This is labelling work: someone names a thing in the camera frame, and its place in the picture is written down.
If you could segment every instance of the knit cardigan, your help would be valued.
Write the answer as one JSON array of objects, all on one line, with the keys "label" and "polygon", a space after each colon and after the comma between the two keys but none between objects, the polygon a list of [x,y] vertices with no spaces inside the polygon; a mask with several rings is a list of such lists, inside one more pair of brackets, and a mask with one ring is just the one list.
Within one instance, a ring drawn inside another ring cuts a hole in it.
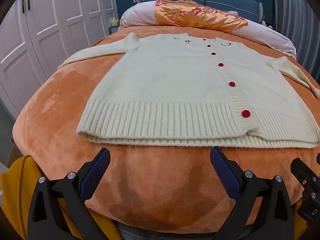
[{"label": "knit cardigan", "polygon": [[282,74],[316,89],[286,57],[185,34],[84,49],[61,66],[126,53],[90,96],[77,133],[96,143],[311,148],[320,128]]}]

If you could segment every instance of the wardrobe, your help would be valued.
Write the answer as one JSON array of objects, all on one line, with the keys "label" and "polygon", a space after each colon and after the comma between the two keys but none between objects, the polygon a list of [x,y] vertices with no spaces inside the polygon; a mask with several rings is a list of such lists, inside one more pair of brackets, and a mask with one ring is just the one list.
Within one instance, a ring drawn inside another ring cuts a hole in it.
[{"label": "wardrobe", "polygon": [[0,25],[0,98],[14,118],[75,52],[108,36],[115,0],[16,0]]}]

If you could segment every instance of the orange satin pillow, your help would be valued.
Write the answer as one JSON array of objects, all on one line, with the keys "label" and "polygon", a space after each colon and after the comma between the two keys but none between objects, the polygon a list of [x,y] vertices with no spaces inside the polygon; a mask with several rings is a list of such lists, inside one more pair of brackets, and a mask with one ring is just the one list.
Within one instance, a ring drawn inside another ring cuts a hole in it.
[{"label": "orange satin pillow", "polygon": [[157,0],[154,10],[159,25],[186,26],[215,31],[237,30],[248,25],[244,18],[190,0]]}]

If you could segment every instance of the white bedding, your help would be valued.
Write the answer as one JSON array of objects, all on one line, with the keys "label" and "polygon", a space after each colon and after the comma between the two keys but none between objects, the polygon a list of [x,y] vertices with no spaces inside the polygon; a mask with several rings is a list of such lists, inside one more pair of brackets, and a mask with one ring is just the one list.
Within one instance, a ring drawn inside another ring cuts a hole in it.
[{"label": "white bedding", "polygon": [[[119,30],[130,26],[158,25],[154,14],[155,3],[156,1],[138,3],[126,10],[121,17]],[[247,19],[246,21],[248,26],[228,33],[268,46],[296,59],[296,48],[290,39],[266,26]]]}]

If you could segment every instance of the silver bolt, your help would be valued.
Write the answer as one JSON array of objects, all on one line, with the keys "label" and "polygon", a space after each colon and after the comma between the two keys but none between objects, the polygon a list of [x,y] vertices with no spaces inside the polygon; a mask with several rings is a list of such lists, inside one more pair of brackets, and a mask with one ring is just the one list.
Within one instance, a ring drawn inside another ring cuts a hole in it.
[{"label": "silver bolt", "polygon": [[76,176],[76,174],[74,172],[70,172],[68,173],[68,179],[73,179]]},{"label": "silver bolt", "polygon": [[44,183],[44,181],[45,181],[45,177],[41,177],[41,178],[38,179],[39,183]]},{"label": "silver bolt", "polygon": [[280,175],[276,176],[276,181],[281,182],[282,181],[282,177]]},{"label": "silver bolt", "polygon": [[253,173],[251,171],[246,171],[244,173],[244,175],[247,177],[247,178],[252,178],[253,177]]}]

